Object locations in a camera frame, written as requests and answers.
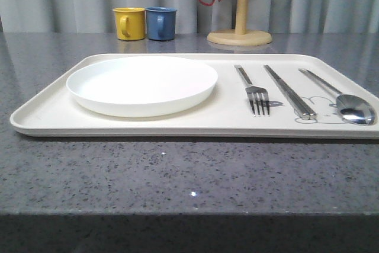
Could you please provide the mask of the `white round plate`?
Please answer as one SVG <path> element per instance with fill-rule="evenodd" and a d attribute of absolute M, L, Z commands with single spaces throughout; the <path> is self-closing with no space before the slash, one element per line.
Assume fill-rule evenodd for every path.
<path fill-rule="evenodd" d="M 154 117 L 192 108 L 212 93 L 214 68 L 173 56 L 103 60 L 71 74 L 66 87 L 81 106 L 117 117 Z"/>

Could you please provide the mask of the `silver metal fork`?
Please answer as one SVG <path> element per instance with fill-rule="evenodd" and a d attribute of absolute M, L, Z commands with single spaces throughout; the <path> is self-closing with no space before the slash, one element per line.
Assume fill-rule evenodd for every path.
<path fill-rule="evenodd" d="M 269 116 L 269 96 L 265 88 L 253 85 L 242 66 L 235 65 L 235 69 L 244 81 L 246 94 L 254 116 Z"/>

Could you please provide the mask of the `silver metal spoon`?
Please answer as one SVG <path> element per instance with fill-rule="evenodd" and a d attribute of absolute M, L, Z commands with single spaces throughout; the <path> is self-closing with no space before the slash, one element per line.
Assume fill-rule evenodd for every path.
<path fill-rule="evenodd" d="M 377 114 L 369 102 L 356 95 L 343 93 L 308 69 L 298 70 L 324 89 L 335 93 L 335 105 L 343 121 L 362 126 L 374 125 Z"/>

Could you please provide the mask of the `beige rabbit serving tray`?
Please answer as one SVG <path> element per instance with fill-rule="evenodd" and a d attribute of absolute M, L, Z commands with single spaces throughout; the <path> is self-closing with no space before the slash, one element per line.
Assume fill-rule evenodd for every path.
<path fill-rule="evenodd" d="M 173 56 L 200 60 L 214 68 L 217 83 L 202 103 L 173 114 L 117 117 L 91 111 L 66 87 L 75 71 L 103 60 L 132 56 Z M 269 116 L 254 116 L 246 85 L 235 69 L 243 67 L 253 85 L 265 88 Z M 298 69 L 304 68 L 346 94 L 378 108 L 378 98 L 322 60 L 286 54 L 101 54 L 86 57 L 10 116 L 14 129 L 29 136 L 238 136 L 377 139 L 378 120 L 362 126 L 343 121 L 335 96 Z"/>

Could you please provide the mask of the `wooden mug tree stand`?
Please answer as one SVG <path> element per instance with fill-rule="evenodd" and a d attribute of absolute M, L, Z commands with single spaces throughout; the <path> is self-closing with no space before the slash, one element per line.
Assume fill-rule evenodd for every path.
<path fill-rule="evenodd" d="M 228 46 L 260 46 L 272 42 L 269 32 L 248 30 L 249 0 L 237 0 L 235 28 L 210 32 L 207 40 Z"/>

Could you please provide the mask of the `blue mug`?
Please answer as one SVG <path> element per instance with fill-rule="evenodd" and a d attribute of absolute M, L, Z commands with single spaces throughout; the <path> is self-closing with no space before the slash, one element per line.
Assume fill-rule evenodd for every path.
<path fill-rule="evenodd" d="M 168 7 L 147 7 L 145 11 L 147 37 L 150 40 L 169 41 L 175 38 L 177 9 Z"/>

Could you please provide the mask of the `yellow mug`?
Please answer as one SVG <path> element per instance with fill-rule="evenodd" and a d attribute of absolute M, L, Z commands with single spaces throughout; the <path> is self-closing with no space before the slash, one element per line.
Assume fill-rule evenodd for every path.
<path fill-rule="evenodd" d="M 145 9 L 139 7 L 114 8 L 117 38 L 119 40 L 143 40 L 146 34 Z"/>

